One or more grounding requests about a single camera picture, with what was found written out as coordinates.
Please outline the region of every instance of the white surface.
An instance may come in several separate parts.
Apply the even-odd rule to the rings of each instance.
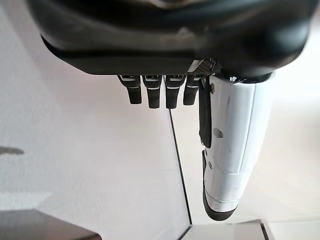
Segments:
[[[182,240],[265,240],[259,223],[193,225]]]
[[[189,225],[169,112],[115,76],[53,56],[19,0],[0,2],[0,210],[37,208],[104,240],[175,240]]]
[[[269,223],[274,240],[319,240],[320,221]]]
[[[255,84],[231,84],[211,77],[215,92],[211,98],[211,147],[208,159],[226,173],[241,173],[251,115],[255,99]],[[223,137],[215,137],[219,129]]]
[[[240,204],[224,223],[320,220],[319,28],[302,55],[276,72],[274,101],[259,159]],[[215,223],[203,207],[198,101],[172,111],[194,224]]]

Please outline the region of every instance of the dark edge line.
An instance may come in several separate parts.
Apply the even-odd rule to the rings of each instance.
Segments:
[[[264,239],[265,240],[269,240],[265,225],[263,223],[260,223],[260,226],[261,226],[261,229],[262,229],[262,233],[263,233]]]
[[[191,225],[187,227],[187,229],[181,234],[181,236],[177,240],[182,240],[184,236],[187,234],[187,232],[189,232],[190,229],[191,229]]]
[[[187,208],[187,210],[188,210],[188,216],[189,216],[190,225],[192,225],[190,208],[189,208],[189,202],[188,202],[186,185],[185,185],[185,179],[184,179],[184,174],[183,174],[183,172],[182,172],[181,161],[180,161],[179,150],[178,150],[178,144],[177,144],[177,138],[176,138],[176,131],[175,131],[174,121],[173,121],[172,114],[171,114],[171,109],[169,109],[169,113],[170,113],[170,121],[171,121],[173,138],[174,138],[174,145],[175,145],[176,155],[177,155],[177,158],[178,158],[180,174],[181,174],[181,181],[182,181],[182,187],[183,187],[183,192],[184,192],[184,198],[185,198],[186,208]]]

